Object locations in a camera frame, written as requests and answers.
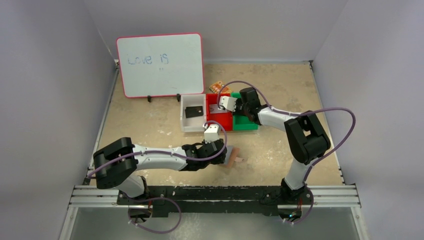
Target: gray wall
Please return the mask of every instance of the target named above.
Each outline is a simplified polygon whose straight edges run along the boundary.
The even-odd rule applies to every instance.
[[[199,32],[206,61],[307,61],[347,0],[85,2],[115,58],[121,36]]]
[[[114,62],[83,0],[0,1],[0,31],[0,239],[57,239]]]
[[[323,105],[357,115],[338,158],[376,240],[424,236],[423,25],[422,0],[350,0],[314,62]],[[349,118],[327,117],[337,142]]]

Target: table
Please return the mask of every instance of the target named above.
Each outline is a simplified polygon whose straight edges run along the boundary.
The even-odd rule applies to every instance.
[[[276,108],[305,112],[321,108],[320,98],[309,64],[206,64],[205,93],[217,81],[247,81],[260,89]],[[229,86],[233,91],[248,87],[241,83]],[[328,133],[325,117],[318,116]],[[121,76],[116,81],[108,114],[99,142],[102,148],[119,138],[131,137],[134,144],[153,148],[172,148],[203,140],[203,133],[183,133],[180,126],[180,103],[175,97],[126,98]],[[172,186],[266,186],[280,185],[289,171],[292,155],[286,134],[268,126],[256,131],[230,132],[228,144],[240,148],[231,168],[209,165],[195,172],[169,169],[137,171],[148,185]],[[309,185],[342,185],[334,154],[320,162],[307,180]]]

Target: snack package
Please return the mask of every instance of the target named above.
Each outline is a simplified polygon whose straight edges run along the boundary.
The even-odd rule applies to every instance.
[[[223,83],[222,81],[217,81],[217,82],[215,82],[214,84],[212,84],[212,85],[210,85],[210,87],[209,87],[209,90],[212,92],[212,93],[214,93],[214,94],[217,94],[222,88],[223,88],[223,86],[225,85],[225,83]],[[230,93],[232,93],[233,92],[233,90],[231,90],[229,87],[225,87],[223,90],[222,90],[222,94],[230,94]]]

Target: white box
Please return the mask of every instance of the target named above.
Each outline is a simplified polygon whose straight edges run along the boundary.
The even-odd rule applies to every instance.
[[[186,118],[186,107],[203,107],[203,116]],[[206,123],[206,95],[183,94],[181,95],[181,110],[179,114],[181,130],[185,133],[204,132],[203,124]]]

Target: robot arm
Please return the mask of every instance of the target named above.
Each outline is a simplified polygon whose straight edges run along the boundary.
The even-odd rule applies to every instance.
[[[303,190],[310,168],[331,146],[323,126],[316,114],[290,116],[278,113],[279,110],[272,106],[261,105],[258,93],[252,87],[242,89],[240,96],[222,96],[219,105],[233,112],[233,115],[246,116],[258,125],[287,133],[294,160],[287,176],[281,181],[281,187],[286,195],[296,195]]]
[[[209,164],[222,164],[225,161],[226,149],[219,156],[210,160],[196,161],[184,158],[204,159],[217,154],[224,147],[223,140],[219,139],[219,131],[218,125],[211,124],[204,132],[204,141],[175,148],[140,146],[133,144],[131,138],[123,137],[94,153],[94,167],[96,169],[119,156],[146,151],[150,151],[150,153],[126,157],[104,167],[96,173],[97,188],[116,188],[126,193],[130,198],[135,198],[147,192],[146,179],[135,175],[133,173],[135,171],[145,169],[197,171],[206,168]]]

